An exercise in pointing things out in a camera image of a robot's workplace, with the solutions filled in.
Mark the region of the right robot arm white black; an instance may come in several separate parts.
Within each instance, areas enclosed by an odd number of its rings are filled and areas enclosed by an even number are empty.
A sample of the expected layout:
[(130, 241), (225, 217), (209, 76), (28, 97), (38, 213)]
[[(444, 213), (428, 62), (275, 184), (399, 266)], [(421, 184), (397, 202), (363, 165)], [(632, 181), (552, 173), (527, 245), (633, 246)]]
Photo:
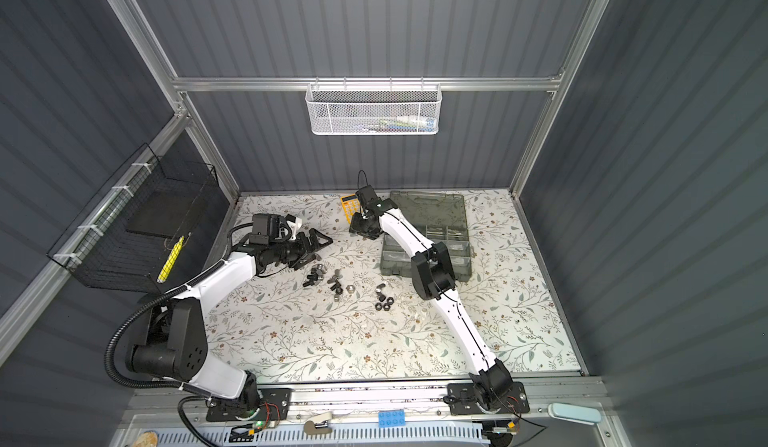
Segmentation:
[(414, 290), (434, 305), (459, 343), (477, 404), (486, 412), (501, 408), (513, 388), (513, 377), (462, 303), (448, 247), (423, 235), (394, 201), (378, 196), (372, 186), (359, 188), (355, 196), (360, 210), (352, 216), (350, 232), (371, 240), (387, 234), (408, 254)]

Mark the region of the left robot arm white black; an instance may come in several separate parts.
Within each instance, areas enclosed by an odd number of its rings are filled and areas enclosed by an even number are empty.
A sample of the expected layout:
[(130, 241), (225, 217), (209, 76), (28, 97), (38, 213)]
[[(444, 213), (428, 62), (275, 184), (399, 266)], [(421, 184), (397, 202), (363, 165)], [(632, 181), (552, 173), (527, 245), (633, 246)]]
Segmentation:
[(290, 214), (255, 214), (230, 229), (222, 258), (192, 279), (147, 302), (126, 322), (125, 366), (153, 379), (144, 387), (176, 388), (247, 409), (261, 404), (256, 376), (209, 350), (209, 312), (245, 282), (299, 270), (317, 259), (333, 239), (302, 229)]

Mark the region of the green transparent compartment organizer box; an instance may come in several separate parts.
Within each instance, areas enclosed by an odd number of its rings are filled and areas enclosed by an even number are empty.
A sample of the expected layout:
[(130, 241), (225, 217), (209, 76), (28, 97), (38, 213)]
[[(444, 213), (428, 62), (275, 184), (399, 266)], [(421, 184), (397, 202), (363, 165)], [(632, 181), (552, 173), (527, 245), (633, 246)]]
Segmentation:
[[(456, 279), (468, 282), (472, 277), (472, 249), (464, 196), (445, 192), (391, 191), (390, 198), (422, 235), (446, 245)], [(410, 256), (388, 234), (384, 236), (380, 272), (383, 276), (411, 277)]]

